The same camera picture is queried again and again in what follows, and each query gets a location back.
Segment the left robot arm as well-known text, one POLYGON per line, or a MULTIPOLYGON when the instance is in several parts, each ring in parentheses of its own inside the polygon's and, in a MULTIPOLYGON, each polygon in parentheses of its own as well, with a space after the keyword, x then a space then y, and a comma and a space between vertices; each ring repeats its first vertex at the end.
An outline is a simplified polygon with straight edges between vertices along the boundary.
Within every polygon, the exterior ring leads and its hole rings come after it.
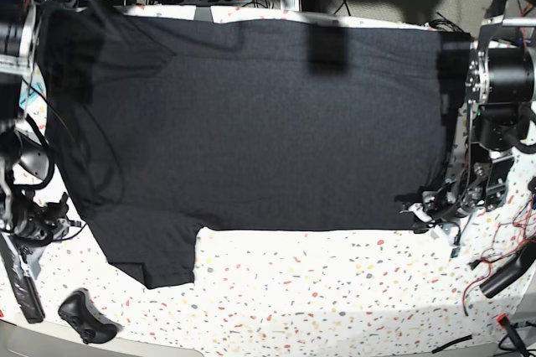
POLYGON ((535 50, 494 39, 501 28, 532 28, 535 20, 526 13, 509 17, 509 3, 492 0, 471 45, 465 98, 444 178, 424 189, 420 200, 403 206, 415 216, 414 233, 430 231, 444 239, 452 257, 458 257, 477 213, 505 203, 513 151, 535 152, 533 145, 523 144, 535 121, 535 50))

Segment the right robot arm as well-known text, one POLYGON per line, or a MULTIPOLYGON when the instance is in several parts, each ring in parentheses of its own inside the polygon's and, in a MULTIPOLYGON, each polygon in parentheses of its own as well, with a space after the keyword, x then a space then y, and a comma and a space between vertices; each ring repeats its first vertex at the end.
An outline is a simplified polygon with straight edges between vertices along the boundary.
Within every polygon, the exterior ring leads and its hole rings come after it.
POLYGON ((29 115, 30 96, 44 99, 32 83, 39 41, 41 0, 1 0, 1 232, 20 245, 41 247, 70 241, 69 196, 41 206, 36 191, 55 173, 55 154, 29 115))

